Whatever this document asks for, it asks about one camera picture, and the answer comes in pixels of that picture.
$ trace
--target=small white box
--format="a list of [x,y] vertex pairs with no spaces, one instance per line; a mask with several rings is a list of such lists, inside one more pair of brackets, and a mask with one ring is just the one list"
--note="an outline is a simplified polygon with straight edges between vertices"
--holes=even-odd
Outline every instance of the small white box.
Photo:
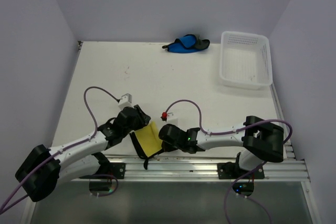
[[245,89],[259,89],[273,83],[268,38],[257,34],[222,33],[219,76],[222,83]]

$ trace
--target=blue object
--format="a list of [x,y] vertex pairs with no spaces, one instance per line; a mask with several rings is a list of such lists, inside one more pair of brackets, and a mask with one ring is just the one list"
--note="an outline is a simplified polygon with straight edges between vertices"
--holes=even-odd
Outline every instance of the blue object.
[[168,52],[187,54],[190,52],[205,50],[209,47],[209,45],[210,41],[208,39],[200,40],[198,35],[187,34],[176,39],[173,43],[163,46],[162,48],[167,49]]

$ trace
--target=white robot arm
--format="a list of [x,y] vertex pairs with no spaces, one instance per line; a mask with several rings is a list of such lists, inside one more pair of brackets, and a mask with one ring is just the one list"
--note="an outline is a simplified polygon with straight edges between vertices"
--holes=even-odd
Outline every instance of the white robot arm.
[[151,119],[138,105],[131,106],[129,95],[120,99],[119,107],[118,116],[97,131],[65,145],[38,145],[31,151],[15,177],[19,182],[25,180],[23,188],[32,201],[44,199],[57,185],[74,178],[108,173],[109,161],[100,152],[119,144],[131,131],[147,126]]
[[235,165],[227,168],[234,178],[254,169],[264,161],[280,163],[284,160],[282,127],[265,123],[242,130],[261,121],[263,119],[256,116],[248,116],[244,123],[226,129],[206,129],[205,131],[200,128],[183,131],[173,124],[166,124],[161,128],[159,138],[165,144],[191,154],[223,146],[244,147],[246,150],[238,153]]

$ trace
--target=white tabletop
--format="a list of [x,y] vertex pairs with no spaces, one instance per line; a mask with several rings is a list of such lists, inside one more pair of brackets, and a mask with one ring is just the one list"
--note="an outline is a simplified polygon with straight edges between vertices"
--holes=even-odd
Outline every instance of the white tabletop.
[[[195,101],[202,110],[203,126],[212,129],[243,122],[247,115],[277,118],[270,88],[244,90],[220,84],[219,44],[192,54],[169,53],[162,45],[166,43],[84,42],[53,146],[71,142],[93,130],[83,102],[83,92],[89,86],[105,88],[117,98],[132,94],[132,104],[138,104],[159,129],[163,125],[162,112],[179,99]],[[98,125],[120,111],[116,102],[99,90],[88,92],[88,103]],[[198,112],[192,104],[176,104],[171,111],[178,115],[180,128],[198,127]],[[240,150],[241,147],[221,147],[193,156],[235,157]],[[129,136],[104,153],[136,155]],[[174,151],[160,156],[188,157],[190,154]]]

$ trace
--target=purple cable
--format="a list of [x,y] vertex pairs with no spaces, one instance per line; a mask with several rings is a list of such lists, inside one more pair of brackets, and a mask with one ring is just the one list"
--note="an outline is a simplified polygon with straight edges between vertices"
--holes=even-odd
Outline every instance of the purple cable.
[[108,177],[108,178],[114,179],[115,182],[117,183],[115,189],[114,189],[112,192],[110,192],[110,193],[108,193],[108,194],[96,194],[95,196],[97,196],[97,197],[110,196],[111,194],[113,194],[113,193],[118,189],[119,182],[118,182],[117,178],[114,177],[114,176],[111,175],[111,174],[94,174],[94,175],[91,175],[91,176],[92,176],[92,177]]
[[[94,122],[94,132],[93,134],[89,137],[89,138],[86,138],[80,142],[77,142],[77,143],[74,143],[74,144],[71,144],[71,145],[68,145],[67,147],[65,147],[63,150],[66,151],[72,147],[75,147],[79,144],[82,144],[82,143],[85,143],[89,140],[91,140],[92,138],[94,138],[94,136],[97,134],[97,128],[98,128],[98,123],[97,123],[97,120],[93,114],[93,112],[91,111],[90,109],[90,106],[88,104],[88,101],[87,101],[87,98],[86,98],[86,94],[87,92],[90,90],[90,89],[99,89],[103,92],[105,92],[106,94],[108,94],[109,96],[111,96],[113,99],[115,99],[117,102],[118,99],[115,98],[115,96],[113,94],[111,94],[110,92],[108,92],[107,90],[101,88],[101,87],[96,87],[96,86],[92,86],[92,87],[88,87],[87,89],[85,89],[84,91],[84,95],[83,95],[83,98],[84,98],[84,104],[86,106],[86,108],[88,109],[92,119],[93,119],[93,122]],[[56,153],[52,154],[52,156],[48,157],[46,160],[44,160],[42,163],[40,163],[38,166],[36,166],[19,184],[18,186],[12,191],[12,193],[9,195],[9,197],[5,200],[5,202],[1,205],[1,208],[0,208],[0,215],[2,215],[4,212],[6,212],[7,210],[9,210],[10,208],[14,207],[16,204],[18,204],[20,201],[22,201],[23,199],[27,198],[28,195],[25,195],[24,197],[18,199],[17,201],[15,201],[14,203],[12,203],[10,206],[6,207],[7,204],[9,203],[9,201],[14,197],[14,195],[17,193],[17,191],[19,191],[19,189],[22,187],[22,185],[27,181],[27,179],[32,175],[34,174],[37,170],[39,170],[42,166],[44,166],[45,164],[47,164],[50,160],[52,160],[54,157],[56,157],[57,155],[61,154],[60,151],[57,151]]]
[[[200,108],[194,101],[192,101],[192,100],[188,100],[188,99],[177,100],[177,101],[173,102],[172,104],[170,104],[170,105],[168,106],[168,108],[166,109],[166,113],[168,113],[169,109],[170,109],[173,105],[175,105],[175,104],[177,104],[177,103],[179,103],[179,102],[189,102],[189,103],[191,103],[191,104],[193,104],[193,105],[196,106],[196,108],[197,108],[197,110],[198,110],[198,113],[199,113],[199,115],[200,115],[200,117],[199,117],[199,126],[200,126],[200,127],[199,127],[199,128],[201,129],[201,131],[202,131],[204,134],[208,134],[208,131],[206,131],[206,130],[203,128],[203,126],[202,126],[202,112],[201,112],[201,108]],[[285,125],[288,126],[288,128],[289,128],[289,133],[288,133],[288,136],[287,136],[287,137],[285,138],[285,140],[284,140],[284,143],[286,143],[286,142],[290,139],[290,137],[292,136],[293,128],[292,128],[292,126],[291,126],[288,122],[286,122],[286,121],[284,121],[284,120],[280,120],[280,119],[262,120],[262,121],[260,121],[260,122],[257,122],[257,123],[254,123],[254,124],[251,124],[251,125],[248,125],[248,126],[245,126],[245,127],[239,128],[239,129],[236,129],[236,132],[245,131],[245,130],[250,129],[250,128],[252,128],[252,127],[259,126],[259,125],[262,125],[262,124],[265,124],[265,123],[271,123],[271,122],[283,123],[283,124],[285,124]],[[212,132],[211,135],[227,135],[227,134],[233,134],[233,133],[235,133],[235,132],[234,132],[234,131]],[[234,184],[237,183],[240,179],[245,178],[246,176],[248,176],[248,175],[250,175],[250,174],[256,172],[257,170],[259,170],[260,168],[262,168],[262,166],[265,165],[265,164],[266,164],[266,162],[263,162],[262,164],[258,165],[256,168],[254,168],[254,169],[250,170],[249,172],[247,172],[246,174],[240,176],[240,177],[237,178],[235,181],[233,181],[233,182],[231,183],[231,185],[229,186],[229,188],[228,188],[228,190],[226,191],[225,196],[224,196],[224,212],[225,212],[226,220],[227,220],[227,222],[228,222],[229,224],[232,224],[232,222],[231,222],[231,220],[230,220],[230,218],[229,218],[229,216],[228,216],[227,207],[226,207],[226,203],[227,203],[227,198],[228,198],[229,192],[231,191],[231,189],[232,189],[232,187],[234,186]],[[264,209],[264,211],[266,212],[266,214],[267,214],[267,216],[268,216],[268,218],[269,218],[270,223],[273,223],[273,220],[272,220],[272,218],[271,218],[271,215],[270,215],[270,213],[267,211],[267,209],[266,209],[261,203],[257,202],[256,200],[254,200],[254,199],[252,199],[252,198],[249,198],[249,199],[250,199],[251,201],[253,201],[254,203],[258,204],[259,206],[261,206],[261,207]]]

